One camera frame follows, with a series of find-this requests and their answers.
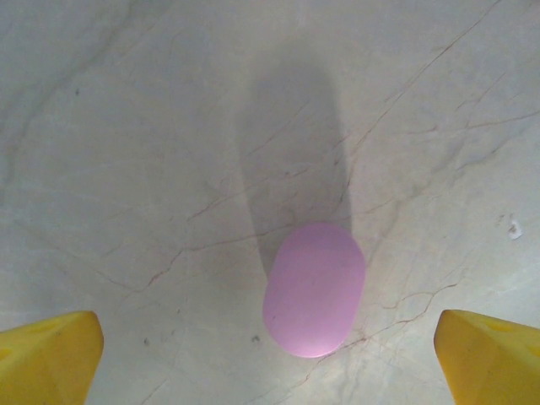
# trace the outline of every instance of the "pink oval object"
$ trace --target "pink oval object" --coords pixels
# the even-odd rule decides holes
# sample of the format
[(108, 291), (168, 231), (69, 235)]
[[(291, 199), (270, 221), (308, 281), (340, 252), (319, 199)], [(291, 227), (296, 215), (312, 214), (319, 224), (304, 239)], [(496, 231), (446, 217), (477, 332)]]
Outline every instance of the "pink oval object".
[(262, 306), (274, 340), (300, 357), (336, 350), (350, 333), (365, 280), (365, 260), (351, 234), (310, 224), (279, 248)]

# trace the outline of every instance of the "pink egg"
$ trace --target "pink egg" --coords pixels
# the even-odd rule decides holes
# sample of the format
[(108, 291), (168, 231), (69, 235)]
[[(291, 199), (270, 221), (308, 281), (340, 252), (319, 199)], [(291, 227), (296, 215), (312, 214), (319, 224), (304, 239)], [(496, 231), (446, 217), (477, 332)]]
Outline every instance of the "pink egg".
[(350, 333), (365, 280), (365, 260), (351, 234), (332, 224), (309, 224), (279, 248), (262, 315), (287, 352), (320, 357)]

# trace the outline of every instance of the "yellow plastic piece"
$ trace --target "yellow plastic piece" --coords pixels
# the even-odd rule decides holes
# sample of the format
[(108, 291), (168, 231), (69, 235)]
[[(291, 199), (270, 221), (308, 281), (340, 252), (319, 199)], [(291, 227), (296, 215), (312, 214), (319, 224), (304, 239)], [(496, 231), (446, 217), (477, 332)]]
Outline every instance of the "yellow plastic piece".
[(94, 312), (0, 333), (0, 404), (84, 404), (103, 351)]
[(540, 404), (540, 330), (445, 310), (435, 352), (457, 405)]

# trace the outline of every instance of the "yellow object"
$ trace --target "yellow object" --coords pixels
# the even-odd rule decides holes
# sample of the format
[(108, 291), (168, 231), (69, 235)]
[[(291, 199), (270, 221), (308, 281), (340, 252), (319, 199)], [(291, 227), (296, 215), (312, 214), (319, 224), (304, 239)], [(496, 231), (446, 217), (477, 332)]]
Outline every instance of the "yellow object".
[(457, 405), (540, 404), (540, 330), (445, 310), (435, 352)]
[(0, 404), (84, 404), (102, 351), (94, 312), (0, 332)]

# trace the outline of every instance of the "plastic egg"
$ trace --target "plastic egg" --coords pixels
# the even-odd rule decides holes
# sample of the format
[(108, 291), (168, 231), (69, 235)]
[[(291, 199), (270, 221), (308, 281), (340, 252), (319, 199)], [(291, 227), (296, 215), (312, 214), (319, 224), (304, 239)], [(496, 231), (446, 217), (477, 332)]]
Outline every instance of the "plastic egg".
[(279, 248), (262, 314), (287, 352), (329, 354), (350, 333), (365, 280), (365, 259), (351, 234), (333, 224), (309, 224)]

